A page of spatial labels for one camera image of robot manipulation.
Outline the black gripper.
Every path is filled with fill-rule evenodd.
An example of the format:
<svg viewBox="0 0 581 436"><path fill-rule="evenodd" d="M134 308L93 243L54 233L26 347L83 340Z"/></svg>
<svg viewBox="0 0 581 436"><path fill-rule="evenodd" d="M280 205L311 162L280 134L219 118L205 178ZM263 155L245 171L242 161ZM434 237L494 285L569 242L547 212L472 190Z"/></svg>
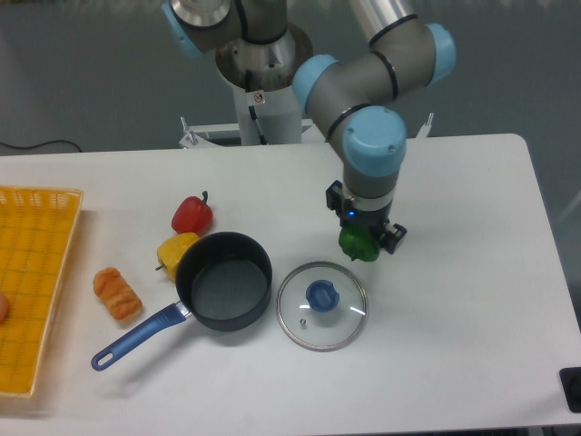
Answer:
<svg viewBox="0 0 581 436"><path fill-rule="evenodd" d="M342 182L334 181L325 192L327 208L340 218L340 227L355 226L369 230L374 235L379 248L394 253L403 243L407 229L389 222L392 203L377 210L357 208L350 200L344 200Z"/></svg>

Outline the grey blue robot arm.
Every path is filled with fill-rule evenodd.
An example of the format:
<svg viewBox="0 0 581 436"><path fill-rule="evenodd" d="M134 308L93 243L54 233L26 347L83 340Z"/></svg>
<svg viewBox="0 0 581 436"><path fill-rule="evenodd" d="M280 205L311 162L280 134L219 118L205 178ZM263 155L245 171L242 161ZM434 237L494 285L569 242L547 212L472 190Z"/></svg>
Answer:
<svg viewBox="0 0 581 436"><path fill-rule="evenodd" d="M407 1L354 1L368 52L343 64L315 54L283 1L166 1L163 13L189 56L211 52L230 86L241 141L295 144L308 116L343 164L326 192L353 260L393 253L406 229L389 219L407 129L389 103L450 74L457 50Z"/></svg>

